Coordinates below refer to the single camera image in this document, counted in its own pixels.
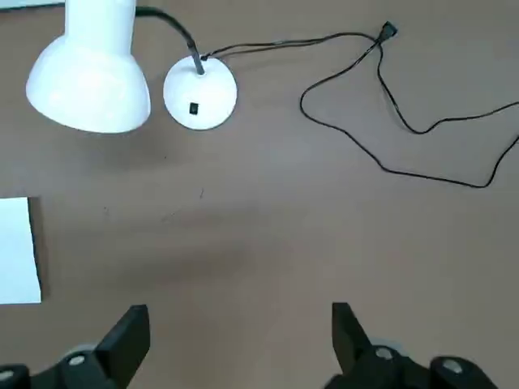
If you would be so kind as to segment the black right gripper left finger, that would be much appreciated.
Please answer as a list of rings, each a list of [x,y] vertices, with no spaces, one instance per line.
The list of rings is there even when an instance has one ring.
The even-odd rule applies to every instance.
[[[38,374],[1,366],[2,388],[127,388],[150,349],[148,307],[133,305],[92,349],[80,349]]]

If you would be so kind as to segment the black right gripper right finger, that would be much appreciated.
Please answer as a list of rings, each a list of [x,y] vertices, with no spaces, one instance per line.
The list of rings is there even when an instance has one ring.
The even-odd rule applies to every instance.
[[[341,373],[327,388],[495,388],[475,363],[456,356],[434,357],[425,367],[396,349],[373,344],[351,306],[332,304],[332,346]]]

